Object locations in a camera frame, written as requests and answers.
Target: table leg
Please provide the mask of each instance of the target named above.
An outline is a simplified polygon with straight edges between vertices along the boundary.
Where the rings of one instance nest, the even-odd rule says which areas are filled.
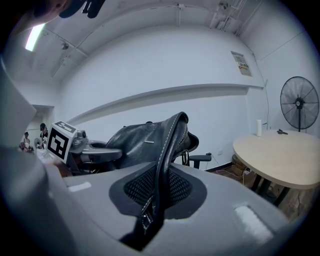
[[[268,188],[271,184],[270,180],[267,180],[266,178],[263,179],[262,185],[258,191],[258,195],[260,196],[264,196],[266,194],[266,192],[268,191]]]
[[[257,190],[257,187],[258,187],[260,181],[261,181],[261,176],[257,174],[256,177],[255,177],[253,186],[251,187],[252,191],[256,191]]]
[[[282,200],[285,198],[285,196],[288,194],[290,188],[289,187],[284,187],[280,193],[280,195],[277,197],[277,199],[274,201],[275,206],[279,206]]]

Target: ceiling light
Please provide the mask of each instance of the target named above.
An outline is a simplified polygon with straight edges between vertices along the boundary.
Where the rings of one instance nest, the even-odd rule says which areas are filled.
[[[45,24],[40,24],[38,26],[34,26],[29,35],[28,41],[26,42],[25,48],[29,51],[33,51],[37,39],[40,35],[41,30],[44,28]]]

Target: black fan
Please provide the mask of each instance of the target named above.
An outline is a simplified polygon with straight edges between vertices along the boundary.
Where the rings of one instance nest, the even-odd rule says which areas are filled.
[[[317,91],[312,83],[301,76],[294,76],[285,82],[280,103],[284,118],[299,132],[312,126],[318,117]]]

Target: round table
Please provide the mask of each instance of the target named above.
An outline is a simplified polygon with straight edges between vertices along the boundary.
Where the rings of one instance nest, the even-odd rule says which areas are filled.
[[[285,132],[266,130],[261,136],[250,134],[233,143],[235,155],[257,173],[253,191],[262,177],[259,195],[266,193],[271,182],[284,186],[274,202],[277,206],[290,188],[306,190],[320,183],[320,139],[304,132]]]

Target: black and white tag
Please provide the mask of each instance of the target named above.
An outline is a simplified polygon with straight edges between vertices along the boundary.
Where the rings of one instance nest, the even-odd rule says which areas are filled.
[[[70,126],[69,124],[62,122],[62,121],[56,122],[55,125],[59,126],[60,128],[66,130],[67,132],[72,133],[72,134],[76,131],[75,127]]]
[[[66,136],[64,136],[54,128],[51,128],[47,149],[63,160],[65,159],[68,142],[69,139]]]

